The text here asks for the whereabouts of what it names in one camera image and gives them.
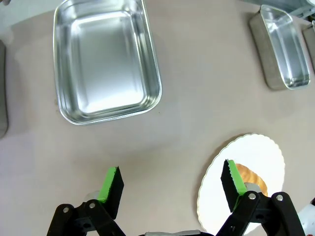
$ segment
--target bolt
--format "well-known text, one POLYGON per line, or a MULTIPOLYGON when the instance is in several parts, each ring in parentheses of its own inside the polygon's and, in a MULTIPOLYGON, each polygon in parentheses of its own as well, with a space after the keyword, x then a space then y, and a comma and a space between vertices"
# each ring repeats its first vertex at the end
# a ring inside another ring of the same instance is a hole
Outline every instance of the bolt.
POLYGON ((250 193, 248 195, 248 198, 251 199, 251 200, 254 200, 256 198, 256 195, 254 193, 250 193))
POLYGON ((276 199, 278 200, 278 201, 282 201, 284 198, 283 198, 283 196, 282 195, 278 195, 278 196, 276 196, 276 199))
POLYGON ((94 208, 94 207, 95 207, 95 203, 91 203, 91 204, 89 205, 89 207, 90 207, 90 208, 94 208))

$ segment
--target metal tray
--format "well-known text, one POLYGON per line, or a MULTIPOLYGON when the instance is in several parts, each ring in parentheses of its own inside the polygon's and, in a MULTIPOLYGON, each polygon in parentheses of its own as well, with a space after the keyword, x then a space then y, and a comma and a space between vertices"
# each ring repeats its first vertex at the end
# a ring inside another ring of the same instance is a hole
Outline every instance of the metal tray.
POLYGON ((262 5, 250 19, 250 28, 270 88, 297 89, 309 84, 307 62, 290 15, 262 5))
POLYGON ((8 129, 8 118, 5 102, 5 46, 0 40, 0 138, 8 129))
POLYGON ((302 32, 315 71, 315 21, 312 21, 302 32))
POLYGON ((161 98, 143 0, 67 0, 54 16, 61 114, 90 124, 149 111, 161 98))

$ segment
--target food item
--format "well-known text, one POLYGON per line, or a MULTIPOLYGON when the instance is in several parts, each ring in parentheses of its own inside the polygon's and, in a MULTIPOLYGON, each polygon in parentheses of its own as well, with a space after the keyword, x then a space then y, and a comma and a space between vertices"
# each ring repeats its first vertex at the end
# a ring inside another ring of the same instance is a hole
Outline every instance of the food item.
POLYGON ((261 189, 262 194, 268 197, 267 186, 261 177, 259 177, 255 172, 248 169, 246 166, 236 164, 236 167, 244 183, 257 184, 261 189))

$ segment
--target gray table surface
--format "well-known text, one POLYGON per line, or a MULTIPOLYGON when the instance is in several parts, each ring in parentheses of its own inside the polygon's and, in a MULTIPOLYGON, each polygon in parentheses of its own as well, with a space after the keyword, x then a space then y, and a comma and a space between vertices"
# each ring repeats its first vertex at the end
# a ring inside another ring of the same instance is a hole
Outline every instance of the gray table surface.
MULTIPOLYGON (((298 211, 315 197, 315 85, 268 89, 248 27, 258 6, 232 0, 146 4, 163 95, 152 111, 130 118, 75 126, 61 116, 53 12, 14 25, 2 38, 9 130, 0 140, 1 235, 46 235, 56 207, 81 204, 116 165, 125 181, 117 222, 127 235, 201 229, 201 179, 219 150, 245 133, 279 144, 283 190, 298 211)), ((298 27, 305 24, 298 21, 298 27)), ((257 229, 251 235, 264 234, 257 229)))

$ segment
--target white paper plate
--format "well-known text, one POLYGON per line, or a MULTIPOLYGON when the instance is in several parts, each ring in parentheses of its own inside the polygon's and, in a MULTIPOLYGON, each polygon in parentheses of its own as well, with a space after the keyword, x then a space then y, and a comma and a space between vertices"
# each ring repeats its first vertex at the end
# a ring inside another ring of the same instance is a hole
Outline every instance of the white paper plate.
MULTIPOLYGON (((259 175, 267 185, 268 197, 281 192, 284 182, 284 157, 273 140, 260 134, 247 134, 229 143, 209 166, 197 200, 199 222, 205 231, 213 235, 231 214, 220 179, 226 159, 234 160, 259 175)), ((250 223, 245 233, 258 225, 250 223)))

